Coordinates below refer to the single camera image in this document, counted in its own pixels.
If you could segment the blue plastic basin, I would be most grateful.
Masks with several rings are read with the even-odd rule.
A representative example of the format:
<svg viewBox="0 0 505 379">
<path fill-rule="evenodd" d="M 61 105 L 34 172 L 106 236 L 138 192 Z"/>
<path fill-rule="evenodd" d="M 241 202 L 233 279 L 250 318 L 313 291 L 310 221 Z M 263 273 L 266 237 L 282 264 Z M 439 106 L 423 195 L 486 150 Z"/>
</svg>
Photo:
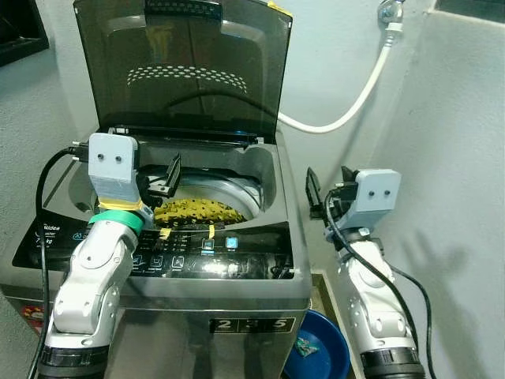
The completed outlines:
<svg viewBox="0 0 505 379">
<path fill-rule="evenodd" d="M 311 338 L 319 350 L 301 356 L 295 343 L 298 338 Z M 338 325 L 316 310 L 308 310 L 297 338 L 282 368 L 281 379 L 346 379 L 351 371 L 350 351 Z"/>
</svg>

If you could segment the black washer control panel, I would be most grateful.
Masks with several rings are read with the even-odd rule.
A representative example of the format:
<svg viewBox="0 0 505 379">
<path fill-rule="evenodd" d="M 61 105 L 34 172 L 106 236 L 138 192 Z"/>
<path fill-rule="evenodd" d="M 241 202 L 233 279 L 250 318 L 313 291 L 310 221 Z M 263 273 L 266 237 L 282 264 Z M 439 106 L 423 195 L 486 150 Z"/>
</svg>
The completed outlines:
<svg viewBox="0 0 505 379">
<path fill-rule="evenodd" d="M 50 270 L 64 271 L 73 250 L 90 231 L 85 220 L 50 214 L 37 220 L 15 250 L 12 264 L 39 268 L 39 227 L 46 231 Z M 183 225 L 172 231 L 142 231 L 133 252 L 131 275 L 137 277 L 275 280 L 294 274 L 287 223 L 236 228 Z"/>
</svg>

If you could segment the yellow patterned garment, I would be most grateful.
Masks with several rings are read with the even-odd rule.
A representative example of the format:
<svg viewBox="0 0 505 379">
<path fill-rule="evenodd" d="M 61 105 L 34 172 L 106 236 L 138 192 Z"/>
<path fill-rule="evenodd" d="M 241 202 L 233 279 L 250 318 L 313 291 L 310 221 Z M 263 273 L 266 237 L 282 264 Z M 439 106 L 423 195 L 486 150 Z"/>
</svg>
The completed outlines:
<svg viewBox="0 0 505 379">
<path fill-rule="evenodd" d="M 170 200 L 156 207 L 154 227 L 181 228 L 189 225 L 228 225 L 244 223 L 245 214 L 225 203 L 205 198 Z"/>
</svg>

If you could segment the red washer sticker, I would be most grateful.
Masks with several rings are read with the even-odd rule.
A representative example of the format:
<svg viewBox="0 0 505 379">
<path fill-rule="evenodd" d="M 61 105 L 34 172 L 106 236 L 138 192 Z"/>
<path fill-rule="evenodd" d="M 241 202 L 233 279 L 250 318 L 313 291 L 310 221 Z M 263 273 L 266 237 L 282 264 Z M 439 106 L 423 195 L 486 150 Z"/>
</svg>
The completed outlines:
<svg viewBox="0 0 505 379">
<path fill-rule="evenodd" d="M 41 333 L 43 322 L 46 320 L 46 314 L 41 306 L 22 306 L 21 316 L 28 322 L 29 326 L 35 329 L 36 333 Z"/>
</svg>

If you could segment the small teal patterned object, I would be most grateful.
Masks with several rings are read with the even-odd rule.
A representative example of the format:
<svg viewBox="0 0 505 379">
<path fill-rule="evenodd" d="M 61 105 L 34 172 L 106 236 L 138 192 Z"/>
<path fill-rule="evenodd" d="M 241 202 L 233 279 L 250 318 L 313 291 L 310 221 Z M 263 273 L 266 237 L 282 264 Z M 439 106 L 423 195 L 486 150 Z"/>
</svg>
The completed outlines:
<svg viewBox="0 0 505 379">
<path fill-rule="evenodd" d="M 298 338 L 295 347 L 298 353 L 303 357 L 315 354 L 319 350 L 318 344 L 311 338 Z"/>
</svg>

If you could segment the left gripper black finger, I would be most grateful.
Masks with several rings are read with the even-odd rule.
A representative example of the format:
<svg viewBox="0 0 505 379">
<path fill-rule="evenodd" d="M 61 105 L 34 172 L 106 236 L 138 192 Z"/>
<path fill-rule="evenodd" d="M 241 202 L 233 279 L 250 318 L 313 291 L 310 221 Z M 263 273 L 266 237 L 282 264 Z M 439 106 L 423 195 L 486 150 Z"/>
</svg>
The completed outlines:
<svg viewBox="0 0 505 379">
<path fill-rule="evenodd" d="M 167 166 L 166 177 L 163 180 L 163 197 L 172 198 L 176 194 L 181 181 L 181 154 L 174 156 Z"/>
</svg>

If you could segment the dark translucent washer lid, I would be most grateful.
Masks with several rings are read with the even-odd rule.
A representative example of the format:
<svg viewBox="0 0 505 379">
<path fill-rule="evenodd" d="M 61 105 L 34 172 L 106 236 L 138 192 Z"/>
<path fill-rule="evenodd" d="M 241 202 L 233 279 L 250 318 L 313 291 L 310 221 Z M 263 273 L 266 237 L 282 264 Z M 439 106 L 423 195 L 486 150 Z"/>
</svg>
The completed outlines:
<svg viewBox="0 0 505 379">
<path fill-rule="evenodd" d="M 73 0 L 98 130 L 274 144 L 293 16 L 263 0 Z"/>
</svg>

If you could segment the dark window frame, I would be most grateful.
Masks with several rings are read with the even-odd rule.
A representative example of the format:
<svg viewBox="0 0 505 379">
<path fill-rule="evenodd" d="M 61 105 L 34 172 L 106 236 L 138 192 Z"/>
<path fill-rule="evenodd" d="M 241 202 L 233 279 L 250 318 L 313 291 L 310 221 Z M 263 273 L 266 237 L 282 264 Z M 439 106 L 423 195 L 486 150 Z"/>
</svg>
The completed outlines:
<svg viewBox="0 0 505 379">
<path fill-rule="evenodd" d="M 0 66 L 50 47 L 40 3 L 41 0 L 0 0 Z"/>
<path fill-rule="evenodd" d="M 505 0 L 436 0 L 434 8 L 481 21 L 505 22 Z"/>
</svg>

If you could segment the grey top-load washing machine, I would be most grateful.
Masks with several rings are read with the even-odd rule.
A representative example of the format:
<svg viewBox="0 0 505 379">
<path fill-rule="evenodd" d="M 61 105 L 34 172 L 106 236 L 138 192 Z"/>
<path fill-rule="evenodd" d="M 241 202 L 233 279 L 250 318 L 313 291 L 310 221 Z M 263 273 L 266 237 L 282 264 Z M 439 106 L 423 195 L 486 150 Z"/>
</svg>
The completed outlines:
<svg viewBox="0 0 505 379">
<path fill-rule="evenodd" d="M 129 275 L 119 290 L 117 324 L 103 355 L 80 347 L 65 360 L 104 366 L 101 379 L 280 379 L 309 306 L 310 264 L 295 182 L 280 144 L 208 141 L 138 142 L 138 169 L 165 177 L 182 167 L 210 167 L 256 177 L 267 208 L 236 228 L 287 223 L 294 274 L 289 279 L 223 280 Z M 212 318 L 296 317 L 289 333 L 211 333 Z"/>
</svg>

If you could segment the black washer number label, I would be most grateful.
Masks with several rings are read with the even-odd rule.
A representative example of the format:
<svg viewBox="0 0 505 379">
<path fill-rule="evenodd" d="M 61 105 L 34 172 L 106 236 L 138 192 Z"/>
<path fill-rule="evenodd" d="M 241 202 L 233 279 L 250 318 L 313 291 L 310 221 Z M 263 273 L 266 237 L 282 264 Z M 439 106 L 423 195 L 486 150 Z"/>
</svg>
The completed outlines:
<svg viewBox="0 0 505 379">
<path fill-rule="evenodd" d="M 293 331 L 296 317 L 274 318 L 212 318 L 211 333 L 289 333 Z"/>
</svg>

